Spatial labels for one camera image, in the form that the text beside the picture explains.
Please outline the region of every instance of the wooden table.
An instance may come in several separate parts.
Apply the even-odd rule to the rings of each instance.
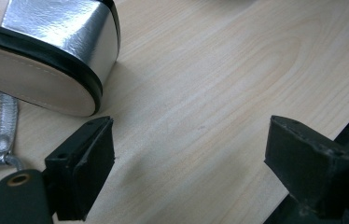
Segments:
[[[349,1],[117,0],[104,86],[116,163],[86,223],[262,223],[286,195],[271,115],[333,139],[349,121]],[[21,103],[27,167],[83,122]],[[0,169],[0,178],[13,170]]]

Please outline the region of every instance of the black clamp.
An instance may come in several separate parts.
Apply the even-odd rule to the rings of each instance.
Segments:
[[[46,170],[0,181],[0,223],[85,220],[114,165],[113,120],[91,120],[45,158]]]
[[[347,147],[296,120],[272,116],[265,163],[304,210],[341,219],[349,211]]]

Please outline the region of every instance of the wood grain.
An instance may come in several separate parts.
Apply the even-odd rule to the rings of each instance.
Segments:
[[[116,164],[86,223],[262,223],[286,195],[271,115],[334,138],[349,121],[349,1],[118,0],[104,86]],[[28,167],[83,122],[21,104]],[[0,169],[0,178],[9,173]]]

